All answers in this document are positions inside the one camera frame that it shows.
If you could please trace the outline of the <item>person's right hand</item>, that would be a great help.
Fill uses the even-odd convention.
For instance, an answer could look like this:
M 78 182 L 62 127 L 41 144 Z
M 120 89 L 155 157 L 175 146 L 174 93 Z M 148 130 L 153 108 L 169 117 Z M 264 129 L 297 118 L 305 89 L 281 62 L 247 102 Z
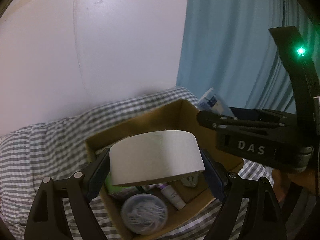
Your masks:
M 290 174 L 273 169 L 272 178 L 274 181 L 273 190 L 279 203 L 285 200 L 291 183 L 302 186 L 314 196 L 316 195 L 316 179 L 313 170 Z

